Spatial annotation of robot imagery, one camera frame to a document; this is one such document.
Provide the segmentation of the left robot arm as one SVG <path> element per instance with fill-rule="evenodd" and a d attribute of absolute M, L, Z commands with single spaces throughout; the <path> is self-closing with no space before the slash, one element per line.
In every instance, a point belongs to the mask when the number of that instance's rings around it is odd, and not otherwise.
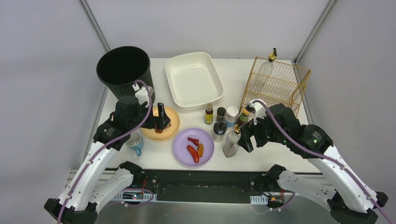
<path fill-rule="evenodd" d="M 141 167 L 124 162 L 112 177 L 97 185 L 111 158 L 121 150 L 131 133 L 139 128 L 168 128 L 171 119 L 163 103 L 157 104 L 153 115 L 152 102 L 147 97 L 124 96 L 115 110 L 93 137 L 90 150 L 70 184 L 58 198 L 49 198 L 44 209 L 59 224 L 93 224 L 103 209 L 120 191 L 139 182 Z"/>

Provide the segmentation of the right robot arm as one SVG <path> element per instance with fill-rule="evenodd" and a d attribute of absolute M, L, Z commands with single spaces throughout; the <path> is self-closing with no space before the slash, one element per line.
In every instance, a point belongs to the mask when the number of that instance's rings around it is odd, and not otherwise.
<path fill-rule="evenodd" d="M 238 145 L 247 152 L 269 142 L 286 146 L 315 166 L 329 182 L 305 179 L 280 165 L 263 176 L 267 188 L 299 194 L 326 209 L 340 224 L 374 224 L 388 201 L 385 193 L 372 190 L 347 165 L 333 140 L 317 125 L 302 125 L 291 108 L 250 101 L 246 110 L 254 117 L 241 127 Z"/>

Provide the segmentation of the brown roasted meat piece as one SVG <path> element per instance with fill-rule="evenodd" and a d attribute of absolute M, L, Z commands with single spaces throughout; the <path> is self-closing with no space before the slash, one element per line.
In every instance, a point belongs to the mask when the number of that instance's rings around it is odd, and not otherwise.
<path fill-rule="evenodd" d="M 171 126 L 171 123 L 167 124 L 155 124 L 155 132 L 156 133 L 162 133 L 165 129 L 169 128 Z"/>

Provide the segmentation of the black lid grinder jar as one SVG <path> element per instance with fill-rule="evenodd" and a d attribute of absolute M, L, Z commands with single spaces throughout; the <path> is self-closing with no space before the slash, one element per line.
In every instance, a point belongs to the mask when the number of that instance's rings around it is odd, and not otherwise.
<path fill-rule="evenodd" d="M 215 142 L 223 142 L 226 138 L 227 125 L 224 121 L 218 121 L 213 125 L 212 139 Z"/>

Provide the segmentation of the yellow cap sauce bottle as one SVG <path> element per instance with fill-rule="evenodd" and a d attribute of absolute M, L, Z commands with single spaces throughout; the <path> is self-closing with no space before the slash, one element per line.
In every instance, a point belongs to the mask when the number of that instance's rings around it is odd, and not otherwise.
<path fill-rule="evenodd" d="M 250 112 L 246 108 L 243 108 L 236 120 L 236 124 L 242 126 L 243 124 L 247 123 L 249 120 L 249 116 L 250 116 Z"/>

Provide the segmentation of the clear glass oil bottle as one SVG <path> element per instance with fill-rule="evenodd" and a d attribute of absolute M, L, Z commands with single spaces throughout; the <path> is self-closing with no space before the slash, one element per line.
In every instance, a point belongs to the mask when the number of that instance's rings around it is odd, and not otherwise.
<path fill-rule="evenodd" d="M 255 83 L 255 90 L 261 91 L 264 85 L 269 80 L 272 70 L 273 62 L 277 57 L 276 48 L 273 48 L 272 52 L 269 53 L 267 61 L 265 61 L 259 68 L 257 80 Z"/>

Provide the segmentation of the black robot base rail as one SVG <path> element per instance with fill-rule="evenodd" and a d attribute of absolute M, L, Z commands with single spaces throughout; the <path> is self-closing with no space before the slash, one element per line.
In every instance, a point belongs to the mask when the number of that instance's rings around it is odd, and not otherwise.
<path fill-rule="evenodd" d="M 266 187 L 265 172 L 145 169 L 140 185 L 156 194 L 157 201 L 197 203 L 250 203 L 262 192 L 280 192 Z"/>

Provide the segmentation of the silver lid salt shaker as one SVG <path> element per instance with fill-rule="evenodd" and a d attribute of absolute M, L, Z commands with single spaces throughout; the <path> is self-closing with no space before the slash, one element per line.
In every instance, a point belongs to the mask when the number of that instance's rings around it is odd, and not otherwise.
<path fill-rule="evenodd" d="M 226 108 L 224 122 L 228 128 L 232 128 L 236 124 L 239 109 L 236 106 L 229 106 Z"/>

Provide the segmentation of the glass bottle with brown sauce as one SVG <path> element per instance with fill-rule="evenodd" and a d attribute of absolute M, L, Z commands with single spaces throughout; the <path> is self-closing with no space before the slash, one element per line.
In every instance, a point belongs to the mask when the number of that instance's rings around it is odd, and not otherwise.
<path fill-rule="evenodd" d="M 226 158 L 236 155 L 239 149 L 238 141 L 240 137 L 240 125 L 235 124 L 233 129 L 227 133 L 226 139 L 222 145 L 222 150 Z"/>

